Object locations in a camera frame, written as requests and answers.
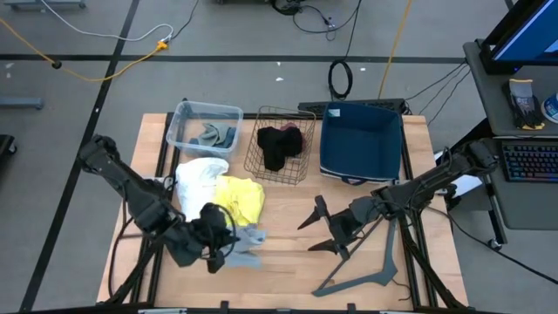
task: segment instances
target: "wooden table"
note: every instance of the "wooden table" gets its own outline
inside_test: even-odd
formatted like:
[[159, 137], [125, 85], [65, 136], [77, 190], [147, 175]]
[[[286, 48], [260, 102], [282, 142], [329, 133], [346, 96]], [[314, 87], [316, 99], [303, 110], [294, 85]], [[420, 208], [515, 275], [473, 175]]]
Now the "wooden table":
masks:
[[[153, 176], [154, 174], [165, 118], [165, 114], [151, 113], [143, 117], [131, 164], [131, 167], [141, 175]], [[424, 117], [404, 116], [403, 120], [412, 171], [417, 176], [435, 165], [432, 145]], [[238, 154], [230, 162], [228, 175], [254, 179], [243, 168], [253, 125], [253, 120], [244, 120], [242, 136], [237, 148]], [[160, 269], [156, 306], [218, 308], [221, 301], [228, 300], [229, 306], [237, 309], [339, 310], [346, 309], [347, 303], [354, 303], [359, 310], [412, 309], [410, 300], [398, 301], [400, 298], [408, 297], [409, 290], [394, 283], [389, 283], [385, 287], [376, 283], [367, 283], [327, 297], [314, 297], [310, 294], [340, 261], [339, 256], [331, 253], [307, 251], [309, 246], [330, 238], [325, 222], [314, 223], [306, 229], [296, 230], [313, 210], [314, 197], [323, 195], [333, 214], [346, 208], [353, 199], [368, 195], [370, 191], [380, 187], [372, 183], [352, 187], [340, 180], [322, 176], [319, 172], [320, 130], [321, 121], [318, 121], [312, 142], [308, 175], [304, 181], [293, 187], [256, 180], [264, 186], [266, 194], [260, 228], [268, 231], [268, 237], [256, 250], [262, 259], [262, 268], [260, 270], [223, 268], [212, 275], [207, 272], [207, 266], [203, 261], [198, 261], [191, 267], [179, 268], [165, 251]], [[169, 147], [165, 174], [169, 174], [171, 156], [171, 147]], [[184, 154], [180, 157], [180, 162], [188, 160], [189, 158]], [[438, 196], [433, 200], [432, 206], [446, 210], [443, 199]], [[422, 214], [422, 221], [432, 267], [454, 296], [463, 304], [467, 304], [449, 221], [444, 216], [427, 210]], [[114, 236], [118, 234], [120, 226], [121, 217], [117, 220]], [[335, 275], [332, 283], [369, 275], [382, 269], [387, 227], [387, 222], [378, 225], [356, 254]], [[126, 234], [138, 233], [133, 224], [126, 231]], [[120, 242], [113, 275], [115, 290], [135, 265], [139, 249], [140, 239], [137, 237], [126, 238]], [[399, 283], [408, 283], [399, 230], [395, 235], [393, 259], [398, 267], [395, 280]], [[107, 259], [105, 274], [99, 289], [99, 301], [108, 298], [109, 261], [110, 259]], [[418, 265], [416, 263], [415, 265], [418, 271], [421, 303], [425, 305], [427, 299], [424, 276]], [[140, 301], [146, 300], [150, 272], [151, 266], [148, 266], [144, 274]]]

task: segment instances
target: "metal wire basket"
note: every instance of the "metal wire basket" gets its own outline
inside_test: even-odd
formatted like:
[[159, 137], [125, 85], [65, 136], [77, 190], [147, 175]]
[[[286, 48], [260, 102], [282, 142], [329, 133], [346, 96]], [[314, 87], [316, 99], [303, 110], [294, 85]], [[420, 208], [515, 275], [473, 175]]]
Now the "metal wire basket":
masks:
[[[268, 126], [280, 129], [288, 123], [295, 124], [303, 134], [303, 151], [295, 157], [287, 157], [285, 167], [281, 170], [268, 170], [263, 165], [263, 151], [257, 143], [258, 130]], [[252, 131], [252, 137], [248, 145], [244, 169], [259, 179], [291, 185], [298, 184], [306, 178], [308, 172], [315, 125], [316, 115], [314, 113], [273, 106], [260, 107], [255, 118], [254, 131]]]

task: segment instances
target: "yellow cloth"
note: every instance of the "yellow cloth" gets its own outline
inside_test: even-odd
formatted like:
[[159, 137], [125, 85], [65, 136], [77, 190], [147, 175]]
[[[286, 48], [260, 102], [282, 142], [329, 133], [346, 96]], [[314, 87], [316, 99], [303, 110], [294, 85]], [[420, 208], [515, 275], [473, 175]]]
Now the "yellow cloth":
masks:
[[[264, 200], [265, 194], [260, 184], [250, 179], [217, 176], [214, 203], [228, 209], [237, 226], [258, 223]], [[228, 215], [225, 217], [227, 225], [231, 225]]]

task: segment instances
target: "blue bin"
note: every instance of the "blue bin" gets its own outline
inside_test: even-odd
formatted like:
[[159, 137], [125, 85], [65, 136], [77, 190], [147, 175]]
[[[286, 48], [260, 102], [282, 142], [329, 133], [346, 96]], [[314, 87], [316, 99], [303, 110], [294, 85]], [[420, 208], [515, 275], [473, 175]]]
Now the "blue bin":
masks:
[[322, 174], [359, 185], [398, 178], [402, 120], [398, 113], [374, 106], [329, 103], [322, 122]]

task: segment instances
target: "concrete floor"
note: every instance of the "concrete floor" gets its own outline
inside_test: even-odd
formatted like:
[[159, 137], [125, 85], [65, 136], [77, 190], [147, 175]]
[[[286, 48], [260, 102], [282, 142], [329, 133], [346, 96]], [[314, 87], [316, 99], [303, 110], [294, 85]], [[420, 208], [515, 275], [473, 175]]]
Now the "concrete floor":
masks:
[[[18, 311], [22, 303], [96, 103], [104, 100], [95, 132], [112, 136], [123, 160], [129, 162], [142, 114], [172, 111], [184, 97], [239, 106], [246, 113], [255, 112], [259, 106], [296, 108], [299, 102], [329, 99], [329, 63], [312, 57], [305, 62], [289, 62], [284, 56], [342, 55], [350, 27], [340, 30], [337, 39], [328, 42], [323, 35], [301, 33], [289, 17], [278, 15], [262, 1], [228, 1], [221, 6], [201, 0], [194, 21], [173, 41], [169, 51], [161, 53], [215, 58], [184, 57], [182, 62], [149, 61], [134, 66], [111, 83], [105, 99], [99, 96], [99, 83], [80, 81], [52, 70], [44, 62], [18, 57], [30, 55], [31, 51], [0, 28], [0, 94], [37, 96], [45, 102], [42, 111], [0, 111], [0, 133], [16, 136], [19, 145], [17, 156], [4, 169], [0, 181], [0, 312]], [[131, 4], [138, 3], [130, 37], [160, 23], [178, 27], [194, 5], [192, 0], [91, 0], [87, 10], [67, 8], [60, 12], [83, 30], [118, 34]], [[357, 0], [313, 2], [334, 21], [344, 21], [356, 3]], [[387, 57], [405, 3], [363, 1], [350, 55]], [[444, 76], [456, 64], [444, 64], [436, 58], [462, 58], [461, 45], [486, 36], [506, 11], [503, 0], [415, 1], [397, 51], [398, 57], [409, 57], [415, 63], [391, 67], [383, 98], [411, 96]], [[322, 27], [310, 12], [299, 17], [305, 27]], [[112, 39], [79, 35], [51, 14], [36, 10], [14, 12], [0, 6], [0, 18], [47, 53], [100, 55], [96, 59], [103, 61], [65, 61], [68, 68], [89, 77], [105, 74], [117, 44]], [[157, 31], [138, 43], [126, 43], [124, 58], [148, 53], [165, 32]], [[220, 61], [220, 56], [230, 61]], [[273, 56], [281, 56], [283, 61], [278, 64]], [[377, 97], [384, 58], [370, 61], [351, 64], [355, 85], [350, 99]], [[118, 62], [117, 70], [127, 63]], [[340, 74], [336, 81], [341, 90], [346, 82], [342, 73], [336, 74]], [[437, 90], [433, 88], [412, 100], [412, 110], [419, 112]], [[424, 111], [428, 119], [449, 92], [450, 88], [442, 92]], [[430, 126], [434, 148], [451, 146], [483, 118], [478, 93], [469, 77]], [[493, 237], [487, 213], [469, 211], [469, 201], [488, 206], [482, 191], [474, 191], [454, 209], [456, 219], [482, 239]], [[34, 310], [94, 304], [118, 206], [119, 198], [103, 181], [90, 175], [79, 176]], [[510, 243], [504, 252], [550, 276], [558, 276], [558, 253], [552, 249], [558, 241], [557, 232], [507, 230], [507, 236]], [[531, 313], [549, 313], [558, 307], [558, 299], [553, 297], [558, 292], [555, 286], [460, 233], [456, 233], [455, 243], [471, 305], [487, 311]]]

